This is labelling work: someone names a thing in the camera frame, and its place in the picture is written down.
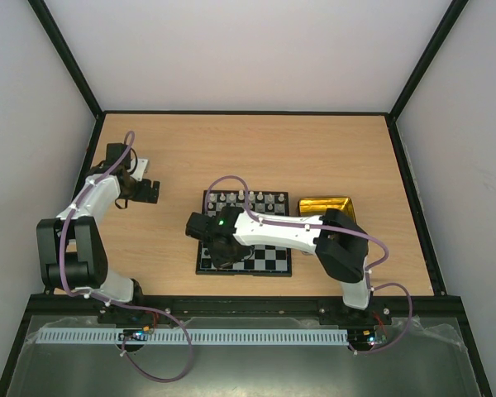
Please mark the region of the gold metal tin tray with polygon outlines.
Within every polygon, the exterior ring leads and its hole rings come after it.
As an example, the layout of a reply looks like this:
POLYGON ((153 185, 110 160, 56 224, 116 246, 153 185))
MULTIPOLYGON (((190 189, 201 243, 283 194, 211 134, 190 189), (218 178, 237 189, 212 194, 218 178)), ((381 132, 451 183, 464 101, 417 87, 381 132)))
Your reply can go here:
POLYGON ((297 214, 300 217, 323 215, 329 208, 342 211, 348 218, 356 222, 354 204, 348 196, 321 196, 300 198, 297 214))

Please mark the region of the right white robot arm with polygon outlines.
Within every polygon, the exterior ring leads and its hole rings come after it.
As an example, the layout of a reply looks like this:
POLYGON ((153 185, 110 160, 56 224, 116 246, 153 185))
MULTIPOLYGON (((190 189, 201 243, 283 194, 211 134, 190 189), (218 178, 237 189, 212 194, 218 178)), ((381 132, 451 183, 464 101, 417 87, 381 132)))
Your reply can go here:
POLYGON ((340 210, 287 217, 225 207, 213 216, 191 213, 185 234, 206 246, 212 264, 219 267, 244 260, 257 245, 307 252, 340 282, 350 322, 363 323, 373 313, 365 275, 370 236, 340 210))

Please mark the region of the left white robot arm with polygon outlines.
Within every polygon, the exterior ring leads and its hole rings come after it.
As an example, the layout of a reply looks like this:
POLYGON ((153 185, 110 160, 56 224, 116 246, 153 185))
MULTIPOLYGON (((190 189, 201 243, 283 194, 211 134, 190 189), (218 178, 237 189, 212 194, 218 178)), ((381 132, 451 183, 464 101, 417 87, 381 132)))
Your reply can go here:
POLYGON ((141 298, 137 281, 109 269, 98 224, 112 205, 126 209, 129 202, 158 202, 160 182, 144 177, 148 163, 129 144, 107 144, 106 158, 87 173, 72 203, 56 217, 39 221, 36 239, 47 289, 96 296, 106 305, 141 298))

